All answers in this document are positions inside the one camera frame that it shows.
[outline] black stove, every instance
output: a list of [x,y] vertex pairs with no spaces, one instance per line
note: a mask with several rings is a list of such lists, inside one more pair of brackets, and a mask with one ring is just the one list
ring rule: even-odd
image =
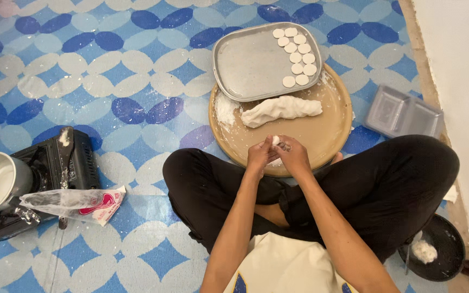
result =
[[[10,155],[27,163],[32,170],[33,184],[29,193],[61,188],[58,139],[59,136],[54,136]],[[74,130],[74,152],[70,157],[68,188],[101,189],[90,138],[78,130]],[[20,206],[19,203],[19,198],[14,197],[10,201],[11,207],[0,211],[0,241],[35,228],[49,219],[57,218],[54,215],[30,210]]]

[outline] floor mat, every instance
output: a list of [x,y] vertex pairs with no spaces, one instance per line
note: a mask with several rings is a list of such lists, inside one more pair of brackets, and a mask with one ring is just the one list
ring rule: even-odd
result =
[[[104,228],[50,221],[0,242],[0,292],[196,292],[207,253],[171,210],[161,166],[179,148],[228,159],[207,118],[212,45],[275,21],[308,28],[346,84],[345,156],[385,140],[361,125],[378,84],[421,97],[397,1],[0,1],[0,151],[72,125],[92,139],[102,187],[128,191]],[[401,292],[447,292],[404,276],[397,255],[387,268]]]

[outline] aluminum tray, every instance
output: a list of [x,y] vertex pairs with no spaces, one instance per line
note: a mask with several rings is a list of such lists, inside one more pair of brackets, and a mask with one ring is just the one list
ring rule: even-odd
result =
[[[306,85],[295,84],[292,88],[283,86],[285,76],[291,72],[290,54],[278,46],[278,39],[272,36],[275,29],[296,28],[298,34],[307,38],[316,57],[313,63],[318,70],[309,77]],[[303,26],[296,23],[268,23],[234,31],[216,42],[213,47],[213,72],[220,89],[231,99],[250,102],[267,97],[310,88],[319,80],[322,58],[316,39]]]
[[404,135],[439,138],[444,114],[418,97],[380,85],[363,125],[390,138]]

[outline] dough log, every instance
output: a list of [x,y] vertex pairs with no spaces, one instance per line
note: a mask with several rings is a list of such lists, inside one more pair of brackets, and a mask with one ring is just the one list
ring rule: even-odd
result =
[[316,116],[322,113],[320,101],[304,100],[299,97],[283,95],[263,101],[251,110],[242,113],[244,125],[257,128],[264,123],[278,118],[294,119],[305,116]]

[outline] round wooden board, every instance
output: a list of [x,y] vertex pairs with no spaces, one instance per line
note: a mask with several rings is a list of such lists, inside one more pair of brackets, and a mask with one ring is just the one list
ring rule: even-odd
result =
[[[323,67],[320,81],[316,85],[289,94],[305,100],[321,101],[323,112],[320,115],[296,119],[279,118],[257,128],[249,128],[242,123],[238,108],[234,111],[233,125],[218,122],[215,101],[220,90],[218,84],[215,84],[209,101],[209,123],[216,141],[224,152],[233,161],[245,167],[249,147],[263,141],[268,134],[286,135],[296,138],[307,148],[312,170],[329,162],[342,149],[350,133],[352,103],[347,88],[339,76],[326,63]],[[262,101],[239,104],[245,111]],[[265,175],[269,176],[291,176],[283,165],[267,166],[264,171]]]

